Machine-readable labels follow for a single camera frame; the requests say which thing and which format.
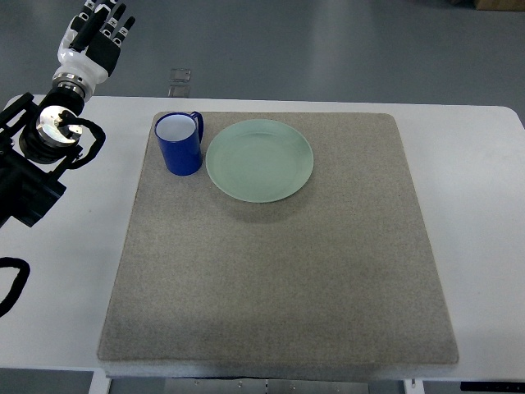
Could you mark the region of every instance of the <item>robot finger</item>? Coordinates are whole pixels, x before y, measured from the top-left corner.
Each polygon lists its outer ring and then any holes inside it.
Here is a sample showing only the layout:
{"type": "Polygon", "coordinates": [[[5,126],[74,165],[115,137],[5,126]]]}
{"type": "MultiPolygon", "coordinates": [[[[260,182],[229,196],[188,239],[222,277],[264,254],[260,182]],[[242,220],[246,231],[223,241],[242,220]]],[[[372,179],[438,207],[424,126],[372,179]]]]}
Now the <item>robot finger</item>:
{"type": "Polygon", "coordinates": [[[124,11],[126,10],[126,5],[121,4],[118,6],[113,13],[113,16],[109,19],[109,21],[106,22],[106,25],[103,27],[103,34],[108,37],[109,39],[112,37],[113,30],[115,30],[116,25],[118,21],[121,19],[122,14],[124,14],[124,11]]]}
{"type": "Polygon", "coordinates": [[[80,12],[79,17],[84,21],[88,20],[89,16],[93,13],[94,9],[95,3],[91,0],[87,0],[84,3],[84,6],[82,7],[82,11],[80,12]]]}
{"type": "Polygon", "coordinates": [[[131,26],[135,23],[135,18],[132,16],[130,17],[125,24],[118,30],[118,32],[115,34],[115,37],[113,38],[113,43],[115,43],[118,47],[122,45],[122,41],[126,38],[128,35],[131,26]]]}

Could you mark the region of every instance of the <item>ceramic plate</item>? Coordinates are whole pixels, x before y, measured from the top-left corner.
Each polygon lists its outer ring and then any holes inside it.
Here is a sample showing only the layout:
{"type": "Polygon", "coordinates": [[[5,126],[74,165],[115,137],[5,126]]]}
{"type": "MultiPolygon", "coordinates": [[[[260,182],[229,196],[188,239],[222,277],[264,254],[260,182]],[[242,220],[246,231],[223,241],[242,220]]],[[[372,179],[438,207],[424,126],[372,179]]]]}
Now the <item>ceramic plate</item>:
{"type": "Polygon", "coordinates": [[[284,199],[307,182],[313,152],[296,129],[268,119],[241,121],[221,131],[206,152],[219,189],[250,203],[284,199]]]}

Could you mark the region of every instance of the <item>robotic hand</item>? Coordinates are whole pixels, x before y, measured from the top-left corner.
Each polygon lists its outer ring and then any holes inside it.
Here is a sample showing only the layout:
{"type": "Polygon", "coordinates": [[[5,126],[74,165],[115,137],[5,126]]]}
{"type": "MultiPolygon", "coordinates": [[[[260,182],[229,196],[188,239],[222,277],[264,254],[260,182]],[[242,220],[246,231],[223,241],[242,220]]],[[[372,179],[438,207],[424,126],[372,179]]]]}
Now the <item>robotic hand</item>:
{"type": "Polygon", "coordinates": [[[74,90],[87,102],[97,84],[102,84],[116,66],[122,41],[135,23],[132,16],[115,33],[126,5],[119,5],[111,17],[117,0],[104,0],[96,6],[88,0],[82,12],[73,18],[60,42],[58,61],[62,64],[53,76],[53,86],[74,90]]]}
{"type": "Polygon", "coordinates": [[[32,227],[64,194],[58,178],[67,169],[82,167],[102,148],[105,135],[92,121],[79,118],[84,104],[115,69],[121,45],[135,18],[117,29],[126,6],[118,0],[86,1],[75,16],[58,49],[61,66],[52,78],[52,88],[43,101],[33,103],[24,94],[0,113],[0,227],[11,216],[32,227]],[[8,123],[18,120],[13,126],[8,123]],[[79,139],[87,128],[95,141],[80,158],[79,139]],[[12,138],[21,132],[13,150],[12,138]],[[62,160],[53,171],[44,172],[33,163],[62,160]]]}

